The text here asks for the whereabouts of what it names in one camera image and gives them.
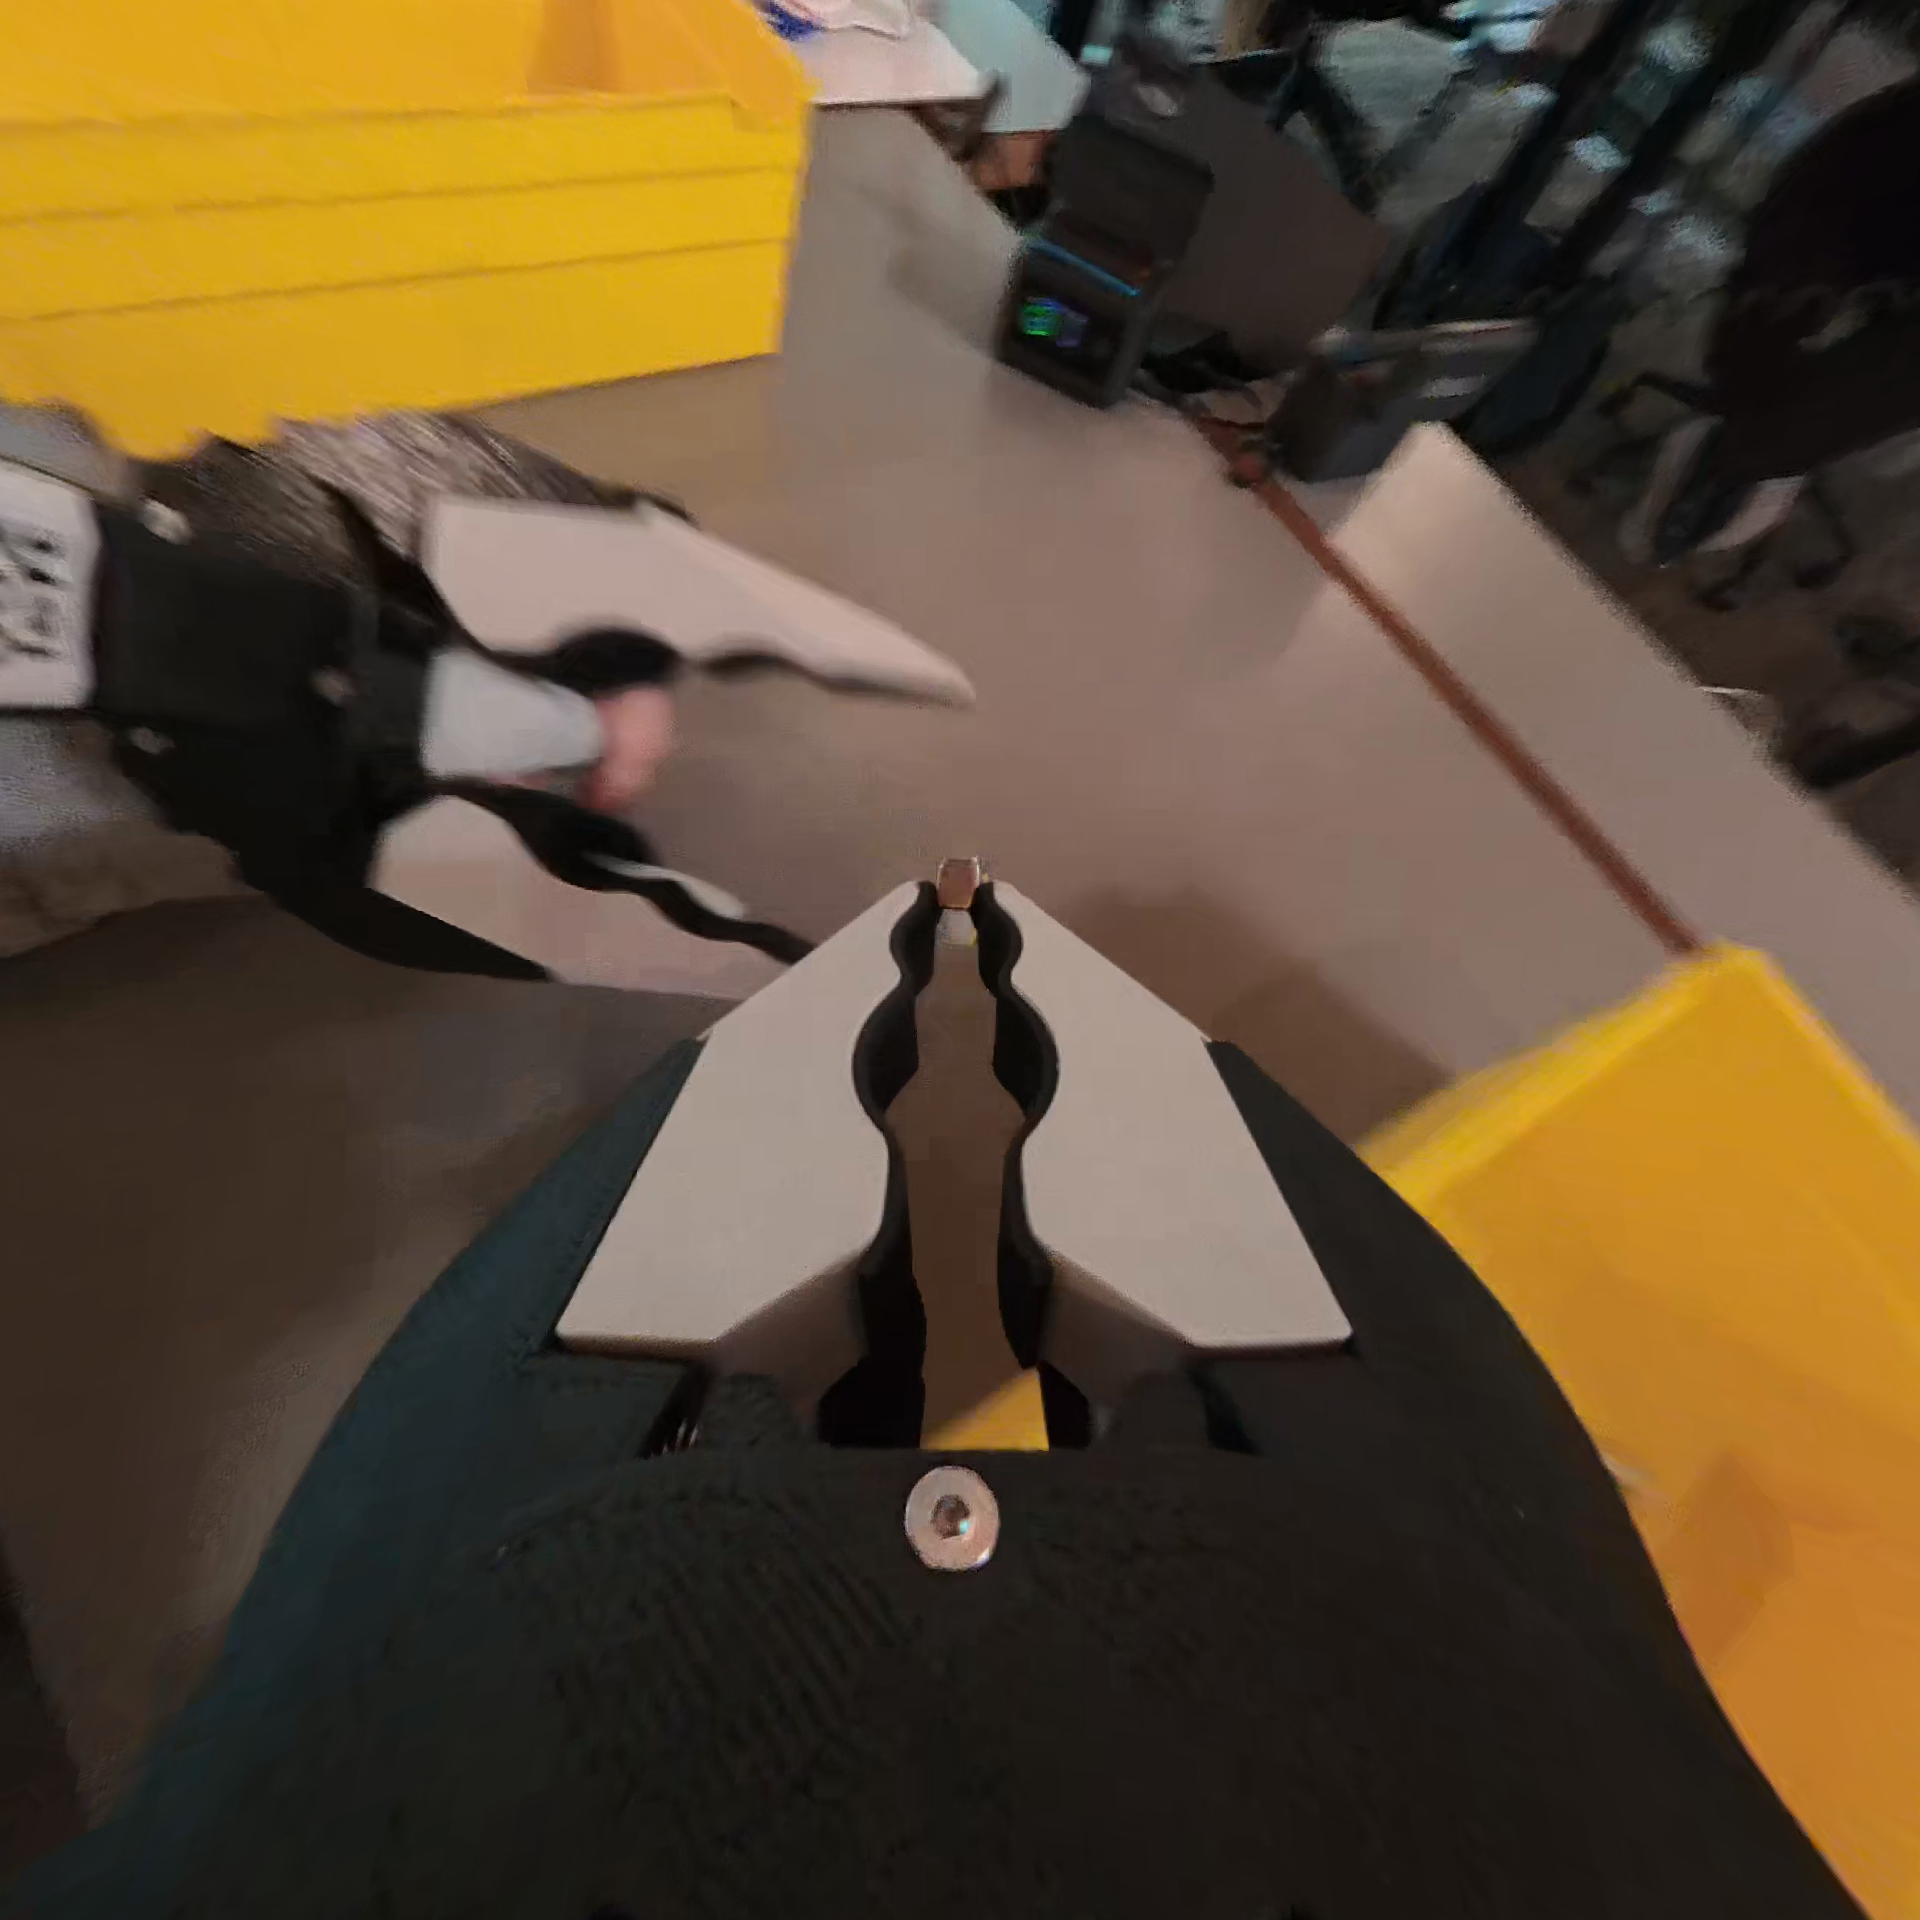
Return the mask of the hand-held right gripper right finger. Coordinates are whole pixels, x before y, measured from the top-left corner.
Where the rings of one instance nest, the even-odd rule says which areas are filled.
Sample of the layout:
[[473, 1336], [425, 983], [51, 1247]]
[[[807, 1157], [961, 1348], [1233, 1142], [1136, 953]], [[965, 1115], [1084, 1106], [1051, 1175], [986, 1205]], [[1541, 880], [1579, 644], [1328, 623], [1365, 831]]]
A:
[[996, 1298], [1044, 1443], [1081, 1447], [1140, 1379], [1352, 1340], [1217, 1043], [1016, 886], [972, 894], [1002, 1160]]

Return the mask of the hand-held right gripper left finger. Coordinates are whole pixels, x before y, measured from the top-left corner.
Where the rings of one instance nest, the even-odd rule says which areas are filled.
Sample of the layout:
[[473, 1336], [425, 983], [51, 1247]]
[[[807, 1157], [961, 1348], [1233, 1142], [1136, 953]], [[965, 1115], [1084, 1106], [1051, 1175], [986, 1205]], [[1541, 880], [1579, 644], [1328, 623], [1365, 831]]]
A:
[[833, 1443], [920, 1442], [928, 1322], [888, 1117], [940, 915], [905, 882], [709, 1028], [556, 1346], [772, 1379]]

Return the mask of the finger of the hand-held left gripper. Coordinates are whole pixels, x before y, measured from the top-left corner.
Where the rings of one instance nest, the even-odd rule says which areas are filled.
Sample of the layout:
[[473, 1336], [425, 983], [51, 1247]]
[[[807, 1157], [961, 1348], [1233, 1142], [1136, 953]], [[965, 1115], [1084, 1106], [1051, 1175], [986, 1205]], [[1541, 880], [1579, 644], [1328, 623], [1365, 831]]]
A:
[[958, 664], [890, 617], [650, 501], [445, 495], [422, 520], [420, 563], [458, 623], [510, 657], [626, 634], [709, 674], [767, 668], [911, 703], [976, 700]]
[[476, 805], [503, 822], [541, 869], [593, 895], [643, 899], [677, 931], [745, 947], [792, 967], [815, 951], [799, 931], [757, 918], [723, 887], [660, 864], [655, 846], [626, 820], [534, 784], [445, 779], [440, 800]]

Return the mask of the yellow plastic bin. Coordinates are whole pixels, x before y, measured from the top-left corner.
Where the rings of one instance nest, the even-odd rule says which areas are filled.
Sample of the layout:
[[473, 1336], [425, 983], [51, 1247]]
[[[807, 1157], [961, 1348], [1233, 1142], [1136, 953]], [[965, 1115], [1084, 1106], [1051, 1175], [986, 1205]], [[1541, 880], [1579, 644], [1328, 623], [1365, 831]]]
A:
[[158, 458], [781, 349], [812, 82], [736, 1], [6, 1], [5, 402]]
[[992, 1475], [992, 1912], [1916, 1915], [1916, 1131], [1711, 947], [1352, 1152], [1352, 1324]]

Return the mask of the person's left hand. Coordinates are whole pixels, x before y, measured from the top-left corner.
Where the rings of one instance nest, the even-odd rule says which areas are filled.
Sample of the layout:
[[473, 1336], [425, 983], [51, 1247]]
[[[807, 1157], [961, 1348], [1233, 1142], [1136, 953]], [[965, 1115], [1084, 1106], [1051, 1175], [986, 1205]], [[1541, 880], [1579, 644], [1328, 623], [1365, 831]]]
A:
[[613, 690], [593, 701], [597, 758], [579, 782], [582, 804], [621, 813], [660, 779], [677, 743], [677, 700], [665, 684]]

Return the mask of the black power station with display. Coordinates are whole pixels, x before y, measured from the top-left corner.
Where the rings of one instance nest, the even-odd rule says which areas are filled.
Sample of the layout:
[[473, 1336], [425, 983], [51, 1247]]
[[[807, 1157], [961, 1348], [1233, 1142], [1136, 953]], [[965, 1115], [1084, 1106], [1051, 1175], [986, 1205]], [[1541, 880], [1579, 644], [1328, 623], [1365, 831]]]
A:
[[1150, 333], [1215, 194], [1213, 166], [1132, 122], [1084, 110], [1052, 151], [1001, 302], [1002, 366], [1107, 411]]

